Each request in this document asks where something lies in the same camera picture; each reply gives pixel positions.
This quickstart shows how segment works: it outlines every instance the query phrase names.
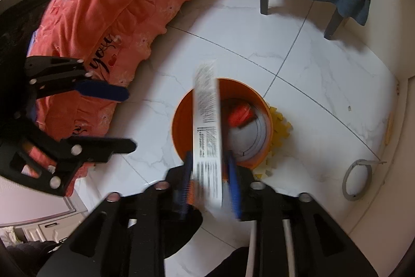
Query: heart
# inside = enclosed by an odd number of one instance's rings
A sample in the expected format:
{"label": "heart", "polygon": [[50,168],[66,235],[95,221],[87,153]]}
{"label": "heart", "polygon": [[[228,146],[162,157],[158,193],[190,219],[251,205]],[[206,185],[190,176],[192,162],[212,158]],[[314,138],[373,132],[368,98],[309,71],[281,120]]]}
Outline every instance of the heart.
{"label": "heart", "polygon": [[109,66],[114,66],[116,61],[117,61],[117,56],[115,54],[113,54],[113,56],[111,57],[111,59],[108,62],[108,65]]}

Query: cabinet handle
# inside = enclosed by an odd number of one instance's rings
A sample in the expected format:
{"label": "cabinet handle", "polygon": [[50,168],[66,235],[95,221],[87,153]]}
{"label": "cabinet handle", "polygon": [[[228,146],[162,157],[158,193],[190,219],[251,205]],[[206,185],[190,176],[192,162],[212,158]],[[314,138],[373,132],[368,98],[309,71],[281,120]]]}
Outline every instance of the cabinet handle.
{"label": "cabinet handle", "polygon": [[50,227],[54,227],[55,225],[58,225],[58,223],[51,223],[51,224],[48,224],[48,225],[45,225],[45,228],[50,228]]}

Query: coral bedspread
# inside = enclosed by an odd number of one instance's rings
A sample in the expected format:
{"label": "coral bedspread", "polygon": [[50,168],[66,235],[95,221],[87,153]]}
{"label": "coral bedspread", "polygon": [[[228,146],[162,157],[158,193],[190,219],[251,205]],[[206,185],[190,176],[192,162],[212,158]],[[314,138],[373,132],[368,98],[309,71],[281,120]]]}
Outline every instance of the coral bedspread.
{"label": "coral bedspread", "polygon": [[[30,55],[84,59],[94,78],[127,86],[138,63],[150,55],[153,39],[186,0],[51,0]],[[71,134],[103,136],[116,103],[72,91],[38,100],[37,122],[59,140]],[[31,155],[54,165],[38,149]],[[75,178],[86,175],[82,167]],[[67,190],[73,192],[75,179]]]}

